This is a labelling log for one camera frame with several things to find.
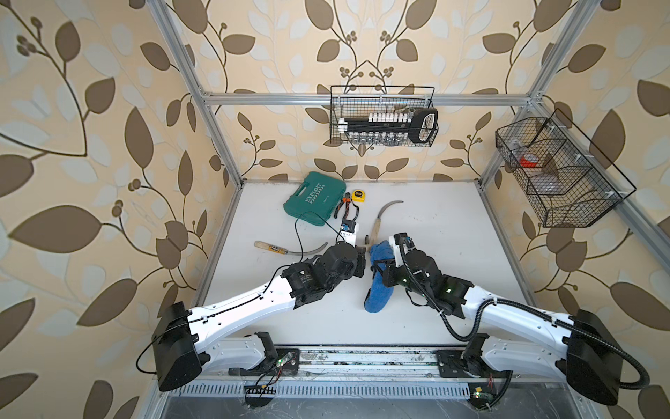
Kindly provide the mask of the blue microfiber rag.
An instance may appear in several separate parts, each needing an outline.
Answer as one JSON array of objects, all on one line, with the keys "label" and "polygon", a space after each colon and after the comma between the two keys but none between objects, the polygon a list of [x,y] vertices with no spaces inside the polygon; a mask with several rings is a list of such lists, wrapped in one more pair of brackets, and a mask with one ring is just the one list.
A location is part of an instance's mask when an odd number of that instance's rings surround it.
[{"label": "blue microfiber rag", "polygon": [[384,284],[384,274],[388,273],[388,264],[393,264],[394,250],[387,240],[371,247],[371,269],[373,282],[364,302],[364,309],[370,314],[379,313],[391,299],[394,289]]}]

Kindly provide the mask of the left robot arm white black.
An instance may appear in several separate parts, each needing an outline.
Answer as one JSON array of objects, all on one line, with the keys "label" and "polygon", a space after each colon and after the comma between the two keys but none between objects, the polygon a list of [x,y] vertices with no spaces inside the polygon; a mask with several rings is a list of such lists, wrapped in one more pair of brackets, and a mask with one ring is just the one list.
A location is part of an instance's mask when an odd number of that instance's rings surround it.
[{"label": "left robot arm white black", "polygon": [[365,253],[339,242],[321,254],[282,269],[267,284],[206,307],[181,302],[163,310],[152,335],[160,391],[195,380],[205,370],[238,368],[264,373],[278,363],[270,335],[234,333],[273,315],[322,300],[342,281],[362,277]]}]

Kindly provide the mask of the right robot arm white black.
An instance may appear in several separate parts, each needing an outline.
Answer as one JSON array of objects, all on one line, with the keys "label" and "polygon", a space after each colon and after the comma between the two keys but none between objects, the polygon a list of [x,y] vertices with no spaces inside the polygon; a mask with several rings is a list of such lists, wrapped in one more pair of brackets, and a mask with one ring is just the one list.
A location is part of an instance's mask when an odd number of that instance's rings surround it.
[{"label": "right robot arm white black", "polygon": [[603,321],[586,310],[547,312],[490,293],[442,273],[433,258],[405,244],[383,241],[371,249],[373,287],[366,305],[384,307],[394,286],[418,294],[466,347],[454,366],[471,375],[525,373],[556,378],[596,403],[614,406],[623,364],[629,361]]}]

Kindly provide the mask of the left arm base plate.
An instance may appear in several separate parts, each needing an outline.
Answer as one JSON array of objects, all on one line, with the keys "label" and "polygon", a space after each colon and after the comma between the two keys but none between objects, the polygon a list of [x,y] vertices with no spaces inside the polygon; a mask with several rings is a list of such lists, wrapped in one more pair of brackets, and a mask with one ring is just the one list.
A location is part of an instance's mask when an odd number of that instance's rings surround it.
[{"label": "left arm base plate", "polygon": [[296,347],[274,349],[253,369],[230,368],[228,373],[230,376],[260,377],[282,369],[289,376],[294,376],[299,370],[300,354]]}]

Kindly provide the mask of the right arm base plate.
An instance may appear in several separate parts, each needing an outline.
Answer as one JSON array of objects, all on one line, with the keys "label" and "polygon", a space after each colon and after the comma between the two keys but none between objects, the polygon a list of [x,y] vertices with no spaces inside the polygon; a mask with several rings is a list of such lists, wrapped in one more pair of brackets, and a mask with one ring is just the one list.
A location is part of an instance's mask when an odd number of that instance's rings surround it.
[{"label": "right arm base plate", "polygon": [[441,378],[502,379],[505,371],[493,370],[479,355],[463,354],[463,350],[443,349],[435,352]]}]

